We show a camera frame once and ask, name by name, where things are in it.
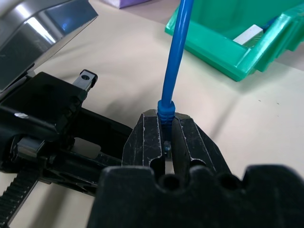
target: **beige table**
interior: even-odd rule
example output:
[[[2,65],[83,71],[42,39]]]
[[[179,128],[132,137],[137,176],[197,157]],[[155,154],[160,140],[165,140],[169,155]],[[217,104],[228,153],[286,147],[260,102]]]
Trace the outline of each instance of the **beige table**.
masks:
[[[92,1],[100,16],[37,71],[68,82],[83,69],[97,73],[84,108],[134,127],[140,114],[156,108],[161,97],[171,42],[163,32],[164,20],[171,12],[162,11],[155,21],[141,10],[162,3],[168,4],[158,0],[138,6],[136,12]],[[296,58],[286,55],[287,61],[279,59],[265,73],[237,83],[184,54],[173,96],[177,112],[194,118],[239,177],[248,165],[264,163],[285,164],[304,176],[304,72],[287,66],[290,58],[303,59],[304,51],[296,52]],[[0,191],[12,178],[0,174]],[[39,183],[11,228],[84,228],[93,200]]]

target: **green plastic bin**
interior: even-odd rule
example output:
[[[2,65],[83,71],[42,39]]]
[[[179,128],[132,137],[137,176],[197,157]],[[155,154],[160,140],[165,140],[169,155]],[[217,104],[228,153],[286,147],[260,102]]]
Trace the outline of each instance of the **green plastic bin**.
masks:
[[[235,81],[268,65],[304,40],[304,0],[195,0],[185,49]],[[178,9],[165,31],[173,34]],[[277,17],[253,48],[233,41],[253,24]]]

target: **blue ethernet cable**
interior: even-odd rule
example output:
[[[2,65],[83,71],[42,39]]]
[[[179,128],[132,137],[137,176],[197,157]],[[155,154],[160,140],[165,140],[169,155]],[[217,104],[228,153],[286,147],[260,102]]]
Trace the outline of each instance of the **blue ethernet cable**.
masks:
[[[162,99],[158,102],[157,106],[157,114],[161,120],[163,133],[165,134],[166,140],[169,141],[171,140],[172,121],[175,116],[175,105],[172,101],[172,95],[186,43],[193,1],[194,0],[180,1],[181,4],[175,23],[165,80],[162,88]]]

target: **silver metal casing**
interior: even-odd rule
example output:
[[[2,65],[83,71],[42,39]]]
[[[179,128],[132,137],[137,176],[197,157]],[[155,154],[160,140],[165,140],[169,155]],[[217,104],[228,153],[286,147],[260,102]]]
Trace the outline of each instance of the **silver metal casing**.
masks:
[[[97,13],[88,0],[22,0],[0,10],[0,92],[34,70]]]

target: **black rubber belt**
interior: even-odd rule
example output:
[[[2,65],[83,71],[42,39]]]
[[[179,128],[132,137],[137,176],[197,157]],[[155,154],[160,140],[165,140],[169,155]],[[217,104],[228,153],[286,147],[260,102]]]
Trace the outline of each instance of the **black rubber belt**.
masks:
[[[0,228],[7,228],[35,187],[39,170],[24,167],[0,197]]]

